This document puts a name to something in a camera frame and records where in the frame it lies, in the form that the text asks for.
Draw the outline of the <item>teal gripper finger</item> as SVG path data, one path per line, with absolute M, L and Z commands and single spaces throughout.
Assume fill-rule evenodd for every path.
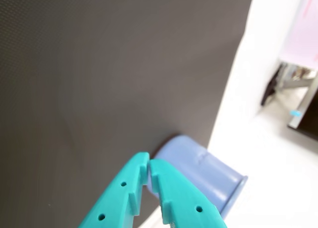
M 122 167 L 79 225 L 80 228 L 131 228 L 140 214 L 150 155 L 139 152 Z
M 217 208 L 183 174 L 162 159 L 150 160 L 152 191 L 163 224 L 171 228 L 225 228 Z

